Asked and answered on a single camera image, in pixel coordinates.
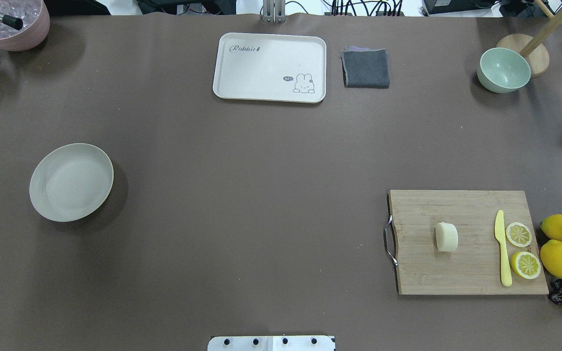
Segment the white steamed bun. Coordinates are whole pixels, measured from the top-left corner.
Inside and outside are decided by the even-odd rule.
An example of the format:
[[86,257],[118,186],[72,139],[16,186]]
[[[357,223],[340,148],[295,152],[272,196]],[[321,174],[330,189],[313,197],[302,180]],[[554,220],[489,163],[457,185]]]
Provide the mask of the white steamed bun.
[[459,246],[459,233],[454,224],[440,222],[435,226],[435,240],[438,251],[452,253]]

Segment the wooden cutting board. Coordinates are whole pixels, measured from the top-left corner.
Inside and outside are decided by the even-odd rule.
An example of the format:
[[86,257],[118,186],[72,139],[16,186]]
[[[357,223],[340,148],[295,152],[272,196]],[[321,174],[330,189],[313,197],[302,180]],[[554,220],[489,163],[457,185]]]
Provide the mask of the wooden cutting board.
[[[500,280],[499,246],[494,238],[498,210],[504,223],[533,230],[524,191],[390,190],[389,213],[395,244],[396,279],[402,295],[546,295],[544,274],[527,280],[513,274]],[[438,251],[435,226],[454,224],[459,246]]]

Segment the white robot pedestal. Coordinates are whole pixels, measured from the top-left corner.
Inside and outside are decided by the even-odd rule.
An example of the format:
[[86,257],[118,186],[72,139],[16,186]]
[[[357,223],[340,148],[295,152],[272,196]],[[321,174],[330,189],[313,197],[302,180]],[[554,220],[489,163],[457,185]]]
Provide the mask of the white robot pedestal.
[[208,351],[336,351],[334,336],[260,335],[212,337]]

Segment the aluminium frame post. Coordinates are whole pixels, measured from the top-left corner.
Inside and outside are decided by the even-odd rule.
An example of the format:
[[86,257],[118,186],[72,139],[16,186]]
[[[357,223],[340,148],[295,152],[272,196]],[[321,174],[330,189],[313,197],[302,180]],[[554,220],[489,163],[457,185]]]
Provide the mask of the aluminium frame post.
[[285,0],[263,0],[261,19],[267,23],[283,23],[286,21]]

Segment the mint green bowl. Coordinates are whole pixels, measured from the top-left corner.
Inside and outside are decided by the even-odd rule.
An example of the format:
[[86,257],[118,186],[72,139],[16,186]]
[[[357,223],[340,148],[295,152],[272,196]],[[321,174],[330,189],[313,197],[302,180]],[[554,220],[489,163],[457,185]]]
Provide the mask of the mint green bowl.
[[480,84],[493,93],[512,93],[528,84],[531,77],[531,68],[525,58],[504,47],[485,51],[477,66]]

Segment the cream rabbit tray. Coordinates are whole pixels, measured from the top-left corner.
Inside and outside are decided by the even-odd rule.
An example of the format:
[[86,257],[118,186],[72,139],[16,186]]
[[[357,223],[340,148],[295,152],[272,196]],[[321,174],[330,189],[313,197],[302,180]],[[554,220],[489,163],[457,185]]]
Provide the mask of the cream rabbit tray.
[[226,33],[212,89],[225,99],[319,103],[326,94],[326,43],[314,36]]

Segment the beige round plate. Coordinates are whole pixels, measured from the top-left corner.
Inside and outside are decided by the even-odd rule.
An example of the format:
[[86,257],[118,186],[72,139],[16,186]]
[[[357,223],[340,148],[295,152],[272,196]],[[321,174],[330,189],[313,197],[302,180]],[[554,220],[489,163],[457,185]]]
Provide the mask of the beige round plate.
[[114,167],[97,146],[73,143],[53,150],[34,169],[29,196],[42,217],[71,222],[87,217],[112,190]]

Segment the yellow plastic knife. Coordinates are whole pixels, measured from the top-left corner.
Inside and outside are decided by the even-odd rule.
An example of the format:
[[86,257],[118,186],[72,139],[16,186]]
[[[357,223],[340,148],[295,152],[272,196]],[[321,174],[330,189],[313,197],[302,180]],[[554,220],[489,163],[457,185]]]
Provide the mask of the yellow plastic knife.
[[501,283],[504,287],[511,287],[512,275],[508,260],[508,251],[506,248],[506,231],[504,226],[504,212],[502,210],[497,211],[497,215],[494,220],[494,238],[497,240],[499,246]]

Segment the wooden mug tree stand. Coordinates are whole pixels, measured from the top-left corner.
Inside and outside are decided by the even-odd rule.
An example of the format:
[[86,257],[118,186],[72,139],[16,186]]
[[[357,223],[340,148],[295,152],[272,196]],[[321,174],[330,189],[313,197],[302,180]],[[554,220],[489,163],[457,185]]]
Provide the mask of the wooden mug tree stand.
[[534,2],[548,18],[548,22],[534,37],[526,34],[509,34],[498,41],[497,47],[515,51],[528,62],[532,78],[537,78],[549,67],[549,53],[544,46],[544,40],[559,26],[562,26],[562,8],[553,14],[544,2]]

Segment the pink bowl with ice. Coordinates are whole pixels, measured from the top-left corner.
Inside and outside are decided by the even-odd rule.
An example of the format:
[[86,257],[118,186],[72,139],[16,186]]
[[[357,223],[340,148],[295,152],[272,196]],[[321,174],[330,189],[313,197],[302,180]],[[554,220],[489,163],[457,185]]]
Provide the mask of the pink bowl with ice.
[[26,51],[42,43],[50,29],[43,0],[0,0],[0,49]]

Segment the lemon half slice lower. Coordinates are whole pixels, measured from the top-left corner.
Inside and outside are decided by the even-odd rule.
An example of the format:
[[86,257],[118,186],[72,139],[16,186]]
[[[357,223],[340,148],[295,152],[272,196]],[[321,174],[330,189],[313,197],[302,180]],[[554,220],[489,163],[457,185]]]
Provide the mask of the lemon half slice lower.
[[543,271],[542,263],[533,253],[518,251],[513,253],[509,260],[513,272],[521,278],[533,280],[540,276]]

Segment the dark grey folded cloth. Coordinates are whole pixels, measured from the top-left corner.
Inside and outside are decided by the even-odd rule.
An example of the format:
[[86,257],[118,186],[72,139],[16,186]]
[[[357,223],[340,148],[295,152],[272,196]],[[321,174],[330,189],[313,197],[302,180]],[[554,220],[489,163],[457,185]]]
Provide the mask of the dark grey folded cloth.
[[386,49],[349,46],[341,51],[341,61],[346,87],[390,87]]

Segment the dark cherries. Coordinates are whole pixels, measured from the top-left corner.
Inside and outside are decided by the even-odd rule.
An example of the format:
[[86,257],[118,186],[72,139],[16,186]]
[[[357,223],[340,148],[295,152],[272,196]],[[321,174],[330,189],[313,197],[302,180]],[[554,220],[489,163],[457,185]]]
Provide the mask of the dark cherries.
[[555,305],[562,305],[562,278],[556,278],[550,284],[549,300]]

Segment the lemon half slice upper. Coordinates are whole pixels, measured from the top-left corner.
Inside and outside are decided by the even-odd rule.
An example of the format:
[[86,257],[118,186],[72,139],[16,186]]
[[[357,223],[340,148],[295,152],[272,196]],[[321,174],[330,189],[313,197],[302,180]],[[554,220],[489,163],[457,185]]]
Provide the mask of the lemon half slice upper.
[[526,248],[531,245],[534,235],[523,223],[513,222],[506,227],[505,236],[515,247]]

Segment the yellow lemon near lime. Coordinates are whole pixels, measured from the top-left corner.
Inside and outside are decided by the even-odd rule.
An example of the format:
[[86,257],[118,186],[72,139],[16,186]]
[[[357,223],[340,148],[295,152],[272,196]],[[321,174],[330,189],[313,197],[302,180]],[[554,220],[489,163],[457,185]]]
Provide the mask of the yellow lemon near lime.
[[543,244],[540,258],[544,268],[551,275],[562,278],[562,241],[551,239]]

